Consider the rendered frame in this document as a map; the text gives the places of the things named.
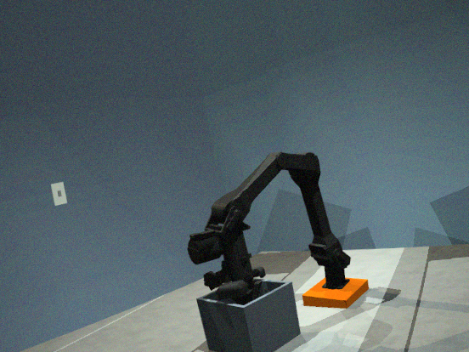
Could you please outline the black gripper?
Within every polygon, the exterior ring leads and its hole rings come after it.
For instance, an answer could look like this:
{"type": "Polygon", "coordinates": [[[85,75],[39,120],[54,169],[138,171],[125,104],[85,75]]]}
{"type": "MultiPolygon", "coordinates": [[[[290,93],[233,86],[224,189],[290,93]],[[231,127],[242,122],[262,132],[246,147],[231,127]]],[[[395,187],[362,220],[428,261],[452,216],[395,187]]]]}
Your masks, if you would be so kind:
{"type": "Polygon", "coordinates": [[[245,305],[258,298],[262,281],[253,278],[263,278],[266,274],[262,266],[251,266],[251,257],[248,251],[223,256],[221,263],[226,266],[231,282],[226,282],[217,289],[219,300],[231,298],[237,304],[245,305]]]}

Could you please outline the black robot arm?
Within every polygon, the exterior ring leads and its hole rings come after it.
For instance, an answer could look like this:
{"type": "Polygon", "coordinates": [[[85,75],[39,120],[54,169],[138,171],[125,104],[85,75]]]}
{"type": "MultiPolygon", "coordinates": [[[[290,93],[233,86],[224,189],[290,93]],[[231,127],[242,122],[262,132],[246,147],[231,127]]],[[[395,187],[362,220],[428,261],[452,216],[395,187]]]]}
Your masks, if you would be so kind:
{"type": "MultiPolygon", "coordinates": [[[[289,154],[281,151],[268,154],[238,188],[213,203],[205,231],[190,234],[187,247],[190,260],[194,264],[203,264],[221,255],[247,251],[243,230],[251,227],[243,221],[254,199],[282,169],[288,170],[302,192],[314,233],[308,248],[318,266],[325,267],[325,284],[321,288],[343,289],[350,282],[350,279],[345,279],[344,271],[350,265],[351,257],[343,252],[340,242],[331,233],[318,184],[319,158],[313,152],[289,154]]],[[[204,274],[204,285],[211,290],[230,282],[226,266],[221,267],[217,273],[209,271],[204,274]]]]}

